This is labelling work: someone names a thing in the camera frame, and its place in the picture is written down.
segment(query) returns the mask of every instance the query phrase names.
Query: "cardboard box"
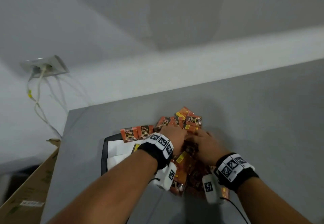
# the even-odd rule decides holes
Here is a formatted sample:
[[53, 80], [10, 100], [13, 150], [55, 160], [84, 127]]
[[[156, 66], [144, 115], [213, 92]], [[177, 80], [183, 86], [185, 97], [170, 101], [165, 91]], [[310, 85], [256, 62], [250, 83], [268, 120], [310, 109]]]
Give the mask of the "cardboard box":
[[0, 223], [40, 223], [58, 152], [59, 148], [0, 207]]

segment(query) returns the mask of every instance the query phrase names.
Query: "wall outlet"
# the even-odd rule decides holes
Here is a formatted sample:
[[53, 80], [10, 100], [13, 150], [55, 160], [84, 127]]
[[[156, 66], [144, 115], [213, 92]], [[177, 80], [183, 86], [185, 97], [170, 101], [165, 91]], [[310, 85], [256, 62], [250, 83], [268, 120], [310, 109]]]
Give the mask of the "wall outlet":
[[47, 58], [38, 58], [32, 61], [28, 61], [28, 60], [23, 61], [20, 63], [20, 66], [28, 73], [31, 73], [31, 69], [34, 66], [37, 66], [39, 68], [39, 73], [35, 74], [34, 78], [39, 78], [40, 72], [44, 64], [48, 64], [52, 67], [51, 71], [46, 71], [44, 73], [44, 77], [60, 75], [69, 72], [69, 70], [67, 69], [67, 67], [65, 66], [61, 58], [58, 57], [57, 55], [47, 57]]

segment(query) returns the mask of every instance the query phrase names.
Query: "pile of coffee packets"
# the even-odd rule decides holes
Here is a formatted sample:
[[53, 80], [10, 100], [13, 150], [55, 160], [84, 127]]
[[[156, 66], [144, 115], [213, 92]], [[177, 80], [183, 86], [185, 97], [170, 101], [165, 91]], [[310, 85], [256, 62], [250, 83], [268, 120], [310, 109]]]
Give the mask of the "pile of coffee packets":
[[[195, 115], [187, 107], [183, 107], [172, 117], [163, 116], [158, 123], [153, 125], [143, 125], [132, 128], [123, 128], [120, 130], [125, 143], [143, 140], [148, 138], [153, 132], [160, 132], [162, 126], [180, 126], [189, 133], [201, 129], [202, 117]], [[170, 191], [178, 196], [182, 196], [184, 192], [194, 195], [198, 198], [206, 198], [202, 178], [211, 174], [213, 167], [204, 165], [197, 160], [195, 154], [198, 152], [198, 145], [190, 141], [184, 141], [182, 152], [174, 155], [173, 162], [177, 171], [173, 178]], [[221, 195], [229, 198], [229, 189], [221, 187]]]

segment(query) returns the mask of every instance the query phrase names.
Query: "gray table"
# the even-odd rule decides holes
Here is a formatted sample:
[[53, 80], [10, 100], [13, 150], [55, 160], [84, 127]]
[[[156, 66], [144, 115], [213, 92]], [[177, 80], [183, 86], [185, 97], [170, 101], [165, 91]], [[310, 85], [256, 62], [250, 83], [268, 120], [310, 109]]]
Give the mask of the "gray table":
[[[323, 87], [324, 61], [319, 60], [72, 110], [41, 223], [100, 177], [105, 137], [120, 128], [155, 124], [183, 105], [202, 115], [204, 128], [254, 165], [289, 204], [319, 221], [324, 218]], [[234, 193], [231, 199], [241, 208]], [[244, 223], [230, 204], [208, 206], [149, 185], [129, 224], [185, 219]]]

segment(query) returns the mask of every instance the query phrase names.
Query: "black tray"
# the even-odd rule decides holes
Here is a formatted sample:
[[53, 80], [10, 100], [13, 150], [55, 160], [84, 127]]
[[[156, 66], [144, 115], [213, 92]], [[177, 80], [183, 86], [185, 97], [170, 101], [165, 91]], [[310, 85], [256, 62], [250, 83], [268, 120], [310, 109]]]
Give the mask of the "black tray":
[[105, 138], [101, 155], [101, 175], [107, 172], [108, 142], [112, 140], [122, 140], [121, 133]]

